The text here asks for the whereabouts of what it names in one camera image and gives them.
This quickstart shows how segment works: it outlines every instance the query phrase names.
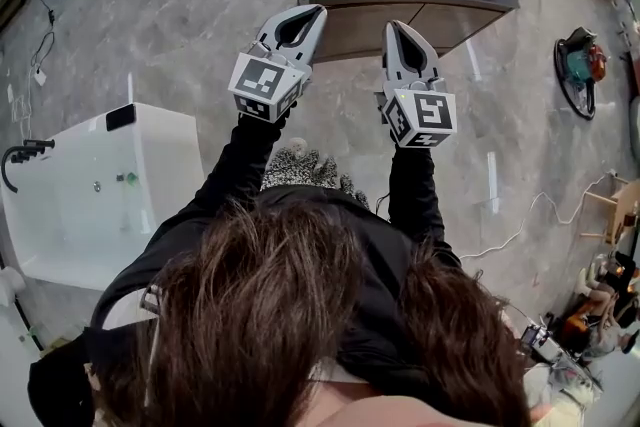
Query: patterned fabric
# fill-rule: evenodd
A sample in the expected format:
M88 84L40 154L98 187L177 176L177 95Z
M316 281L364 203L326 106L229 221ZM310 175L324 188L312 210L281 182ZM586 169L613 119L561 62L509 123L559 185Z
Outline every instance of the patterned fabric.
M262 189L276 185L314 185L328 189L339 189L356 198L369 209L364 192L355 190L348 174L338 176L338 165L332 156L320 159L317 150L308 150L304 139L293 138L285 148L278 150L262 179Z

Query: sleeve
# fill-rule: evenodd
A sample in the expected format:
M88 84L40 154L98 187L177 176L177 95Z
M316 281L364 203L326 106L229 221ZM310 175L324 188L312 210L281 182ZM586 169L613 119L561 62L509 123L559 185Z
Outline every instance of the sleeve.
M459 262L444 240L433 172L428 149L396 146L389 177L389 220L414 241L429 239L436 252L447 253Z

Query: wooden cabinet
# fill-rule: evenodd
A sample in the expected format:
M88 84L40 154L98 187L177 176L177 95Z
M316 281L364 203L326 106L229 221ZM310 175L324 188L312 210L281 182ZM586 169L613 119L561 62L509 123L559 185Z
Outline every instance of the wooden cabinet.
M381 54L384 26L391 20L409 24L444 55L504 14L443 4L361 4L328 10L316 62Z

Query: chair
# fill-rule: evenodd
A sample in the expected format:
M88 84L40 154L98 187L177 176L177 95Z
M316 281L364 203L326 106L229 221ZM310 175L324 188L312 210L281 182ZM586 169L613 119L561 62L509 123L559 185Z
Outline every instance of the chair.
M623 235L632 232L634 225L628 224L626 218L635 216L636 204L640 203L640 180L627 182L617 176L614 179L622 184L622 188L610 198L587 192L585 196L600 201L608 207L607 228L604 233L581 233L581 237L597 238L615 246Z

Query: white cube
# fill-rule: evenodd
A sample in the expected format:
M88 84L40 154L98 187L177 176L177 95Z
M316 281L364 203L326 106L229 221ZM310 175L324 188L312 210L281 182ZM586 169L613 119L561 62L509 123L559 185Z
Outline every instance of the white cube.
M304 76L291 66L241 53L228 89L240 112L274 123L302 96Z
M450 93L396 89L382 114L404 148L433 148L458 130L456 99Z

